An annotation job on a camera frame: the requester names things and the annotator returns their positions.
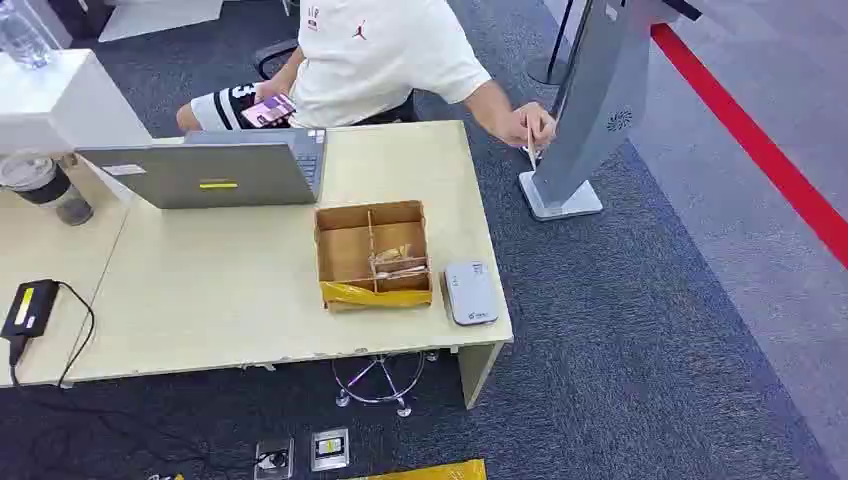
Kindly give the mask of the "person's right hand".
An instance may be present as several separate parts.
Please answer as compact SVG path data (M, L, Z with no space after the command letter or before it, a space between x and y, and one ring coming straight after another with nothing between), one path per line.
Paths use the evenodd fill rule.
M289 95L292 83L290 81L264 80L255 84L254 103L260 104L277 95Z

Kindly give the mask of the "person's left hand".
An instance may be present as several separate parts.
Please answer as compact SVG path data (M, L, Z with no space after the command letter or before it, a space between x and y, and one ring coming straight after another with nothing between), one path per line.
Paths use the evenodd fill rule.
M557 121L537 102L527 103L505 117L502 140L511 146L543 148L555 138Z

